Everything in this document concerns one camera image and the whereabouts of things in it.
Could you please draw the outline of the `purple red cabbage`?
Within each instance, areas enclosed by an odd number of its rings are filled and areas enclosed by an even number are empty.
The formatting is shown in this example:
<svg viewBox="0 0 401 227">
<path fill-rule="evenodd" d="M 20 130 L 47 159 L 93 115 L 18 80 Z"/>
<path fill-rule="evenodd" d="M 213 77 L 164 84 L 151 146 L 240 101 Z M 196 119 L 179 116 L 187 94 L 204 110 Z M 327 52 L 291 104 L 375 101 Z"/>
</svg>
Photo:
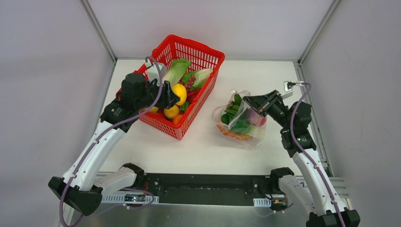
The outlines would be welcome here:
<svg viewBox="0 0 401 227">
<path fill-rule="evenodd" d="M 260 115 L 251 108 L 246 109 L 244 114 L 247 122 L 251 125 L 257 126 L 261 121 Z"/>
</svg>

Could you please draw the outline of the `clear pink-dotted zip bag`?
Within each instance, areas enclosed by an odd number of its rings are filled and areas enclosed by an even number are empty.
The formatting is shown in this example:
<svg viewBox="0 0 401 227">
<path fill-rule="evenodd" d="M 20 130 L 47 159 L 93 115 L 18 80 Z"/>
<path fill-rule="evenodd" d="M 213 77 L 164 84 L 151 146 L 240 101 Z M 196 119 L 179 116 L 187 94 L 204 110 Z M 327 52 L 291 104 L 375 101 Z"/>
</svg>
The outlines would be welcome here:
<svg viewBox="0 0 401 227">
<path fill-rule="evenodd" d="M 211 118 L 219 132 L 226 138 L 254 148 L 265 138 L 267 117 L 260 116 L 243 100 L 251 93 L 247 90 L 231 90 L 231 98 L 226 105 L 215 108 Z"/>
</svg>

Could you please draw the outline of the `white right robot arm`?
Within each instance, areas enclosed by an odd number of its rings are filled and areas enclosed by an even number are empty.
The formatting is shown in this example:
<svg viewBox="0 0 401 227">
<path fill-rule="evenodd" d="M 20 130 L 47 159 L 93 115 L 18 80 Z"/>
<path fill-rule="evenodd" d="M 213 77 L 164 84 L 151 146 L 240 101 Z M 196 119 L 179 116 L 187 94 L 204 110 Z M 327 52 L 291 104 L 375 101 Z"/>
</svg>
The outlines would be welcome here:
<svg viewBox="0 0 401 227">
<path fill-rule="evenodd" d="M 281 127 L 284 149 L 301 171 L 306 187 L 286 168 L 274 169 L 268 182 L 271 192 L 285 193 L 303 208 L 308 227 L 357 227 L 360 215 L 342 201 L 322 167 L 317 146 L 309 133 L 312 107 L 302 99 L 291 107 L 274 90 L 261 96 L 244 96 L 243 101 L 258 115 L 270 116 Z"/>
</svg>

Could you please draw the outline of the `pale green napa cabbage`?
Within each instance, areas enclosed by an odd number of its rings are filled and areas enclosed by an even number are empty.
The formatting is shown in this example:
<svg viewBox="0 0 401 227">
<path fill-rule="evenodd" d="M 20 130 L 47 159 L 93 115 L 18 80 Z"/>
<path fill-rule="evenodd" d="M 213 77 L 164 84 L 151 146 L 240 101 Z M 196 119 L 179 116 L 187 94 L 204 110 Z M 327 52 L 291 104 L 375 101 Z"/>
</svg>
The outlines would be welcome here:
<svg viewBox="0 0 401 227">
<path fill-rule="evenodd" d="M 169 81 L 171 86 L 176 85 L 191 65 L 191 61 L 184 58 L 174 59 L 167 73 L 163 76 L 163 81 Z"/>
</svg>

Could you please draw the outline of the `yellow lemon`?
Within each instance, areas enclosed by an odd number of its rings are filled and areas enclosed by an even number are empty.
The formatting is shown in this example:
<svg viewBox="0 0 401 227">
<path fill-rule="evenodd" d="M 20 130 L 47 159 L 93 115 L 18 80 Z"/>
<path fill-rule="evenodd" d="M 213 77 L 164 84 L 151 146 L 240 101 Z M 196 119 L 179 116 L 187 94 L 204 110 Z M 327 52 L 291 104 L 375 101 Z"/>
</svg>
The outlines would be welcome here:
<svg viewBox="0 0 401 227">
<path fill-rule="evenodd" d="M 164 116 L 170 120 L 175 118 L 179 114 L 179 112 L 180 112 L 180 109 L 177 105 L 174 105 L 173 107 L 168 108 L 168 109 L 165 108 L 163 110 Z"/>
<path fill-rule="evenodd" d="M 181 106 L 186 102 L 187 99 L 187 90 L 186 87 L 180 83 L 175 84 L 172 87 L 174 94 L 179 97 L 179 101 L 176 103 L 177 106 Z"/>
</svg>

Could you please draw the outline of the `red apple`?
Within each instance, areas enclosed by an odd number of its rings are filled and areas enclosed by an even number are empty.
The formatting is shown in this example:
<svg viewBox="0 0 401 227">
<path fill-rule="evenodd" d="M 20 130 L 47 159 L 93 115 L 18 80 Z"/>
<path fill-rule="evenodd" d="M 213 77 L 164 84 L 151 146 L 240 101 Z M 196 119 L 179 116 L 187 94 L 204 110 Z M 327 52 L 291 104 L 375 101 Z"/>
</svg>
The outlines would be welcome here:
<svg viewBox="0 0 401 227">
<path fill-rule="evenodd" d="M 262 127 L 266 123 L 266 121 L 267 121 L 267 117 L 261 117 L 257 126 Z"/>
</svg>

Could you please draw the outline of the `green white bok choy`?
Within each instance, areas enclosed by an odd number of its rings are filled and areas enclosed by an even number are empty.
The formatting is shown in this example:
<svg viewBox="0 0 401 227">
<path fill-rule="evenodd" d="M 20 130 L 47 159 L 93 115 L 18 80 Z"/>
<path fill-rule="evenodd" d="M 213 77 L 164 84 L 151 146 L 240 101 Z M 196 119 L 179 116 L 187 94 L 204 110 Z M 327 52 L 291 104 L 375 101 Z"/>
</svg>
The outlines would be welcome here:
<svg viewBox="0 0 401 227">
<path fill-rule="evenodd" d="M 257 140 L 265 137 L 265 129 L 263 127 L 251 125 L 247 120 L 237 120 L 231 125 L 229 131 L 236 134 L 246 134 Z"/>
</svg>

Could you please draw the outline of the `red plastic basket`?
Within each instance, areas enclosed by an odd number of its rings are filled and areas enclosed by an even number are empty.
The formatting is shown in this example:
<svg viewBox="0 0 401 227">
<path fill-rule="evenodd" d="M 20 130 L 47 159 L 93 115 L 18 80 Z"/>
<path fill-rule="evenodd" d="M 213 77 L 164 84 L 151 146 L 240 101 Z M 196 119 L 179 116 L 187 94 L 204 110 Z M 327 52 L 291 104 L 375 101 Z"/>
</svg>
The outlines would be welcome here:
<svg viewBox="0 0 401 227">
<path fill-rule="evenodd" d="M 152 51 L 151 56 L 155 58 L 157 62 L 165 64 L 168 69 L 171 67 L 173 60 L 179 58 L 184 58 L 191 62 L 188 71 L 213 69 L 213 72 L 204 86 L 192 92 L 190 105 L 188 109 L 182 113 L 183 117 L 178 123 L 174 124 L 166 119 L 162 110 L 159 110 L 157 113 L 146 113 L 139 118 L 140 121 L 177 140 L 181 140 L 212 92 L 220 66 L 225 60 L 225 55 L 223 52 L 210 48 L 200 42 L 182 38 L 177 35 L 168 35 L 159 46 Z"/>
</svg>

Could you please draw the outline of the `green romaine leaf bunch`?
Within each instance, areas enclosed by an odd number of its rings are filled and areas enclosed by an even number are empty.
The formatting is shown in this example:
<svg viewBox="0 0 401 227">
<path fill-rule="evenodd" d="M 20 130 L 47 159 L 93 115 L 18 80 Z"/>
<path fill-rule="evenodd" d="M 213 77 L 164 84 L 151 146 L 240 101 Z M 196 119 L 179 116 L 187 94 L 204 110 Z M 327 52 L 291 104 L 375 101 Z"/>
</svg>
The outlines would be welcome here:
<svg viewBox="0 0 401 227">
<path fill-rule="evenodd" d="M 220 118 L 224 124 L 228 125 L 232 121 L 240 108 L 241 102 L 241 96 L 239 94 L 234 94 L 234 99 L 225 108 L 223 115 Z"/>
</svg>

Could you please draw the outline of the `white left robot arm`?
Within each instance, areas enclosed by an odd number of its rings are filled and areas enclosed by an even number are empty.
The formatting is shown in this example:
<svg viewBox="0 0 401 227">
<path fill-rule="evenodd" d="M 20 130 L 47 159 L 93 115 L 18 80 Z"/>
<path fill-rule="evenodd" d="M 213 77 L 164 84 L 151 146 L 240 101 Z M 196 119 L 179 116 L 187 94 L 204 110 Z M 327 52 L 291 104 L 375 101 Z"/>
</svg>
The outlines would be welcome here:
<svg viewBox="0 0 401 227">
<path fill-rule="evenodd" d="M 100 167 L 119 140 L 148 108 L 168 108 L 180 98 L 169 81 L 147 80 L 143 74 L 130 73 L 121 83 L 115 99 L 100 116 L 95 133 L 72 167 L 61 177 L 52 177 L 49 188 L 83 216 L 99 207 L 103 198 L 125 187 L 139 191 L 144 186 L 142 168 L 126 163 L 118 171 L 97 178 Z"/>
</svg>

